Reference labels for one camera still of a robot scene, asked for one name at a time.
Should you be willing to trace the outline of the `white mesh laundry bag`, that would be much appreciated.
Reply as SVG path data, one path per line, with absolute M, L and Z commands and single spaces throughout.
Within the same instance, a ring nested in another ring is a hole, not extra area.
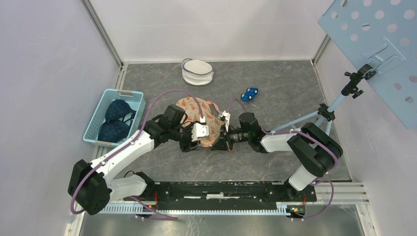
M 204 86 L 213 80 L 213 67 L 201 60 L 186 58 L 181 62 L 183 79 L 194 86 Z

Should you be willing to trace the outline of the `dark blue lace bra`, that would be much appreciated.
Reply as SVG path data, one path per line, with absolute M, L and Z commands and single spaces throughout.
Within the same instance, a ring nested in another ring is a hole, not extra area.
M 105 113 L 105 122 L 98 133 L 97 140 L 118 143 L 130 132 L 136 111 L 121 99 L 114 100 Z

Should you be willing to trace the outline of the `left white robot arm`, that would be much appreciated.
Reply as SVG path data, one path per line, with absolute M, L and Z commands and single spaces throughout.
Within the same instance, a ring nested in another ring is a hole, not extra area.
M 200 139 L 209 134 L 203 113 L 197 121 L 189 121 L 185 110 L 172 104 L 165 112 L 146 123 L 130 138 L 109 153 L 90 162 L 81 159 L 74 164 L 68 194 L 73 214 L 94 215 L 109 202 L 138 196 L 149 200 L 154 186 L 138 174 L 117 178 L 117 174 L 140 156 L 169 140 L 177 141 L 183 152 L 196 149 Z

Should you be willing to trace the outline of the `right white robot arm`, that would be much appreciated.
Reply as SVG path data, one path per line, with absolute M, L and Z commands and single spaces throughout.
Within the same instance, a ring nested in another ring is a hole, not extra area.
M 284 195 L 291 201 L 298 200 L 308 185 L 327 175 L 343 155 L 342 147 L 311 122 L 283 132 L 264 130 L 250 112 L 242 113 L 239 122 L 237 128 L 222 125 L 211 149 L 231 151 L 235 143 L 247 142 L 258 153 L 293 152 L 301 166 L 284 183 Z

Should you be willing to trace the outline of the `floral peach laundry bag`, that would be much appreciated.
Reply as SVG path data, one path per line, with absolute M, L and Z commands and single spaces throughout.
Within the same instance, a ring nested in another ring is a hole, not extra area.
M 220 128 L 224 124 L 219 119 L 220 110 L 218 106 L 212 101 L 206 101 L 197 97 L 197 100 L 203 110 L 203 115 L 208 125 L 209 136 L 200 139 L 200 144 L 204 148 L 212 146 L 220 136 Z M 200 120 L 200 110 L 192 97 L 185 97 L 180 99 L 176 105 L 185 110 L 187 118 L 183 117 L 183 127 L 191 124 L 191 122 Z

